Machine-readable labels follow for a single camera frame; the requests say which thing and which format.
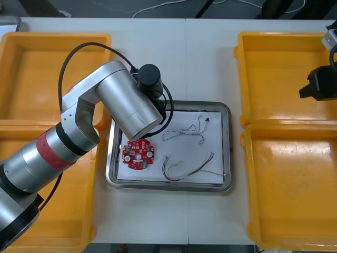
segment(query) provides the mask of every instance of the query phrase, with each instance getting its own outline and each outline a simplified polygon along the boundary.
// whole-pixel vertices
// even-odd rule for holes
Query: electronic component
[[[153,164],[154,147],[148,140],[128,141],[122,151],[123,163],[133,170],[144,170],[148,164]]]

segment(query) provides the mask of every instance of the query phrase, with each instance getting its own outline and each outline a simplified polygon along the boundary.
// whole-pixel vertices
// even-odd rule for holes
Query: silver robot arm
[[[77,83],[62,99],[61,122],[0,166],[0,251],[37,219],[37,192],[98,145],[92,120],[99,101],[130,140],[163,120],[121,62],[107,62]]]

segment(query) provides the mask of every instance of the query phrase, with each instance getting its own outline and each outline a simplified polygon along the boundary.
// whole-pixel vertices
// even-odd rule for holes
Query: yellow bin
[[[266,250],[337,251],[337,126],[250,124],[241,145],[251,239]]]
[[[111,45],[108,34],[7,33],[0,44],[0,160],[59,123],[57,81],[61,66],[85,42]],[[97,46],[77,52],[65,71],[63,94],[112,53]],[[93,124],[100,132],[110,121],[103,104]],[[103,136],[97,148],[64,172],[61,183],[38,220],[6,252],[82,252],[94,237],[93,191]],[[46,199],[54,182],[39,194]]]
[[[309,73],[329,64],[323,33],[239,34],[241,124],[336,124],[337,101],[301,99]]]
[[[60,121],[57,82],[69,52],[85,42],[111,45],[108,34],[16,33],[0,43],[0,125],[55,125]],[[87,46],[70,60],[63,78],[63,95],[78,81],[109,61],[112,53]],[[103,104],[96,105],[93,124],[106,125]]]
[[[243,32],[234,49],[248,234],[262,249],[337,250],[337,101],[299,96],[329,64],[323,35]]]

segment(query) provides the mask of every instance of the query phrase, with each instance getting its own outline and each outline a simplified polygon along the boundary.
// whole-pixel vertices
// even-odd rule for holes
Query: capacitor
[[[147,156],[148,158],[151,158],[151,157],[153,156],[153,153],[152,153],[151,151],[149,151],[148,153],[146,153],[146,156]]]
[[[126,155],[126,156],[124,157],[124,161],[130,162],[130,161],[131,161],[131,157],[130,157],[129,155]]]
[[[136,160],[141,160],[142,159],[142,155],[141,154],[137,154],[136,155]]]

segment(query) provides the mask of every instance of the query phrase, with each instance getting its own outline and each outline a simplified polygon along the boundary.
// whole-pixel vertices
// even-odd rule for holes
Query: floor
[[[49,0],[58,10],[71,14],[72,17],[113,17],[131,18],[137,11],[165,3],[170,0]],[[246,0],[261,6],[265,0]],[[182,3],[165,5],[150,11],[141,12],[136,18],[193,18],[201,9],[206,0],[188,0]],[[3,4],[3,14],[28,16],[18,0],[0,0]],[[295,0],[289,10],[297,9],[303,4],[303,0]],[[226,18],[226,19],[250,19],[255,18],[260,9],[256,6],[239,2],[239,0],[227,0],[223,4],[213,4],[204,13],[202,18]],[[284,14],[281,19],[291,19],[295,13]],[[336,19],[337,5],[324,18]],[[128,253],[256,253],[254,246],[245,245],[188,245],[184,246],[158,246],[158,245],[128,245]],[[120,246],[114,244],[90,244],[83,253],[118,253]]]

